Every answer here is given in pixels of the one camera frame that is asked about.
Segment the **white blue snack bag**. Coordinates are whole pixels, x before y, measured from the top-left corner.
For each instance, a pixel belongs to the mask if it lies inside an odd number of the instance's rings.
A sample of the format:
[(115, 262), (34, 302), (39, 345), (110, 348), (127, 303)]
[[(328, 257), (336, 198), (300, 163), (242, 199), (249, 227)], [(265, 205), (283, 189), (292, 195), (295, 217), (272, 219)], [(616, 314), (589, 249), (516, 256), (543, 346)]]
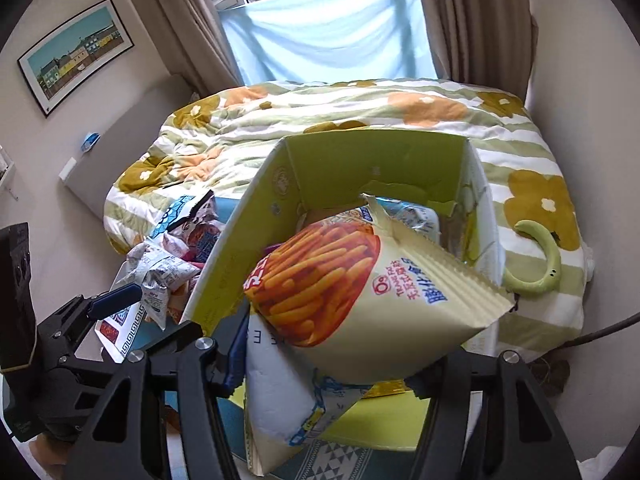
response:
[(318, 439), (371, 387), (314, 367), (257, 313), (248, 318), (244, 434), (248, 469), (263, 477)]

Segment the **fries snack bag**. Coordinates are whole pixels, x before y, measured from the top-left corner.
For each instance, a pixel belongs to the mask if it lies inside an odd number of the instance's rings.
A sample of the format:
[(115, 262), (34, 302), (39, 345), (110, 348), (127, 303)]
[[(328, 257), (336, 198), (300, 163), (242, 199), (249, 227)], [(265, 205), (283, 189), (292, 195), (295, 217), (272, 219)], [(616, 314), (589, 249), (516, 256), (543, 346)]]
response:
[(243, 288), (287, 344), (343, 384), (416, 374), (514, 304), (374, 197), (293, 235), (256, 264)]

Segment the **white crumpled snack bag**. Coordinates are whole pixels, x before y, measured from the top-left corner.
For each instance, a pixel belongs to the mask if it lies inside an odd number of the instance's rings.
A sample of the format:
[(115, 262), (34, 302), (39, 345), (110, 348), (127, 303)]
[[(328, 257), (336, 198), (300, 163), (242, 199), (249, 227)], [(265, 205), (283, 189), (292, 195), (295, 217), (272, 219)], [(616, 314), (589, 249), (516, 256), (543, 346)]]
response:
[(200, 270), (192, 263), (146, 240), (128, 252), (114, 286), (139, 285), (142, 290), (141, 307), (161, 330), (166, 330), (170, 295), (198, 272)]

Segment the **red blue snack packet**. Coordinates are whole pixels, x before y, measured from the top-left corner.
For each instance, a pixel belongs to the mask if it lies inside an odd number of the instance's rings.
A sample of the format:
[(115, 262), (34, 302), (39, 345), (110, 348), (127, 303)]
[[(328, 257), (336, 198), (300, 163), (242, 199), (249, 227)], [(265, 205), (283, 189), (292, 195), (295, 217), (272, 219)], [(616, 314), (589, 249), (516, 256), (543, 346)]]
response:
[(224, 230), (213, 191), (183, 195), (164, 212), (149, 239), (184, 261), (206, 263)]

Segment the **grey headboard panel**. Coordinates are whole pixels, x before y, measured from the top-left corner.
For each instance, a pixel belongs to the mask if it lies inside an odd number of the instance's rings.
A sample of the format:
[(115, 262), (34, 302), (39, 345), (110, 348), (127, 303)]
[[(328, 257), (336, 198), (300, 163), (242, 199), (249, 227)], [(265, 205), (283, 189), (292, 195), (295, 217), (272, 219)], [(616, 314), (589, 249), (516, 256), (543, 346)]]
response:
[(188, 104), (191, 96), (191, 87), (179, 75), (159, 82), (101, 133), (87, 154), (66, 162), (60, 173), (62, 185), (102, 220), (112, 184), (157, 138), (165, 119)]

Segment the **green neck massager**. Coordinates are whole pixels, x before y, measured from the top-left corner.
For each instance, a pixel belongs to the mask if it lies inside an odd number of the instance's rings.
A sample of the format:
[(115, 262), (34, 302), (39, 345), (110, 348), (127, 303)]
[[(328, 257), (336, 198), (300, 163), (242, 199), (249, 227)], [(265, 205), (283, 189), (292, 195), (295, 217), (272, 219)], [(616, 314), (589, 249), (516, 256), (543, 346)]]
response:
[(534, 280), (519, 278), (506, 266), (503, 271), (503, 286), (521, 296), (540, 296), (558, 288), (562, 275), (561, 254), (551, 232), (534, 220), (515, 223), (515, 232), (531, 238), (541, 251), (538, 258), (539, 275)]

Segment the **blue tape roll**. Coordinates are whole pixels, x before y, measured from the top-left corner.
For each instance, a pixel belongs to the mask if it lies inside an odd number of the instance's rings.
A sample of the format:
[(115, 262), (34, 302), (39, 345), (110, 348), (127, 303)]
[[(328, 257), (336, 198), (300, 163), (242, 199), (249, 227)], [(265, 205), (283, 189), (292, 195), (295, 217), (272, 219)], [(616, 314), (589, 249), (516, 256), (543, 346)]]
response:
[(93, 147), (99, 142), (101, 136), (98, 132), (90, 132), (85, 136), (85, 139), (82, 140), (80, 151), (82, 154), (89, 153)]

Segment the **floral striped quilt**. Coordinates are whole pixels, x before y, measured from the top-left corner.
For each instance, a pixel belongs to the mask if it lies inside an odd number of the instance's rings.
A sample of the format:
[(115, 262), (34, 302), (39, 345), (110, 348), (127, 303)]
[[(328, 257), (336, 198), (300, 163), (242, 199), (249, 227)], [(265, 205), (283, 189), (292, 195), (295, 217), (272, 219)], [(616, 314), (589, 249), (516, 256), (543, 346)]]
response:
[(379, 128), (394, 138), (416, 129), (456, 134), (476, 149), (488, 179), (506, 253), (519, 278), (536, 278), (541, 251), (515, 232), (534, 220), (558, 244), (557, 289), (523, 301), (504, 318), (498, 341), (529, 358), (576, 338), (590, 260), (561, 169), (516, 96), (451, 81), (357, 80), (336, 84), (264, 82), (224, 90), (172, 112), (143, 154), (113, 183), (103, 223), (111, 245), (126, 252), (151, 234), (183, 195), (209, 190), (239, 198), (286, 136), (323, 133), (343, 162), (358, 155), (349, 136)]

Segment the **green cardboard box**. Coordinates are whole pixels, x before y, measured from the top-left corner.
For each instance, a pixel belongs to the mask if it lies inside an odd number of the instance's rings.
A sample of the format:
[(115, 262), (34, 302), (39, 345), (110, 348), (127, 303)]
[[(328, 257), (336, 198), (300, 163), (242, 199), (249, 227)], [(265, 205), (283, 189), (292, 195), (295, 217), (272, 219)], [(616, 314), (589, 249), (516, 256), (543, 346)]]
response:
[[(206, 261), (186, 307), (190, 321), (211, 333), (243, 301), (259, 314), (243, 288), (256, 264), (311, 223), (366, 206), (368, 197), (500, 285), (504, 258), (489, 184), (468, 140), (416, 130), (392, 138), (362, 129), (349, 141), (358, 148), (351, 162), (341, 160), (323, 133), (277, 143)], [(493, 354), (498, 321), (459, 348)]]

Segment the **framed house picture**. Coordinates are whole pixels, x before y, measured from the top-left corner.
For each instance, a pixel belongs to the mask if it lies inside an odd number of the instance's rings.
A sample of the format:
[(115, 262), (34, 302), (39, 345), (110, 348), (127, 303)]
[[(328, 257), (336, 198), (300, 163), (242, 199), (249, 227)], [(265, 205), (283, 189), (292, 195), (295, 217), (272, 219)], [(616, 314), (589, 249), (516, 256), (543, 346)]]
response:
[(87, 79), (134, 47), (113, 0), (66, 20), (17, 60), (41, 113), (51, 113)]

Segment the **left beige curtain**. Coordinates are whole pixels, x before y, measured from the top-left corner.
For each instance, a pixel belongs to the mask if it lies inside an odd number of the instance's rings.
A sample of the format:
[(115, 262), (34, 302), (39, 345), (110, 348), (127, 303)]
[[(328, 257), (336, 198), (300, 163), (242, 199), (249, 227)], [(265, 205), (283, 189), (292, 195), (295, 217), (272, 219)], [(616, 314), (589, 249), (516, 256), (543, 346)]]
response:
[(169, 73), (200, 96), (241, 84), (212, 0), (131, 0)]

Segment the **beige curtain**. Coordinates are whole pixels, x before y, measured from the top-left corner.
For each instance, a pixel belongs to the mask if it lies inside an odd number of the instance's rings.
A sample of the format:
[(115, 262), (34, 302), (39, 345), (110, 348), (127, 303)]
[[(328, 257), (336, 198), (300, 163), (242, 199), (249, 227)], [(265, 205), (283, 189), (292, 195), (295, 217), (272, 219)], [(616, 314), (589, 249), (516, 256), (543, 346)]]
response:
[(131, 0), (169, 73), (200, 96), (241, 84), (212, 0)]
[(490, 87), (524, 100), (537, 24), (529, 0), (421, 0), (440, 79)]

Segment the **right beige curtain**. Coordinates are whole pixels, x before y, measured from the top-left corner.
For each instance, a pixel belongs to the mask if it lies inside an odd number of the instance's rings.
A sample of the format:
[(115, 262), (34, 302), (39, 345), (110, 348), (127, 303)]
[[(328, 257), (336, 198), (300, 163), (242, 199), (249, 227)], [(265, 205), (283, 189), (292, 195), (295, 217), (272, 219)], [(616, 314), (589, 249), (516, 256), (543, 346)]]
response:
[(524, 100), (537, 24), (529, 0), (421, 0), (440, 79), (490, 87)]

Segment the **light blue window cloth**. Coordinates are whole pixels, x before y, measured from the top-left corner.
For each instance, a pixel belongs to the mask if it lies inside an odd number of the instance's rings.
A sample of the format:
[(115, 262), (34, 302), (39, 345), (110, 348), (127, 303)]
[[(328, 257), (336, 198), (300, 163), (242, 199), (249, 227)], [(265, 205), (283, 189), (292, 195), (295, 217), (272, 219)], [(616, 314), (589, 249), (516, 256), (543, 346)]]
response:
[(436, 76), (421, 0), (262, 0), (219, 16), (244, 84)]

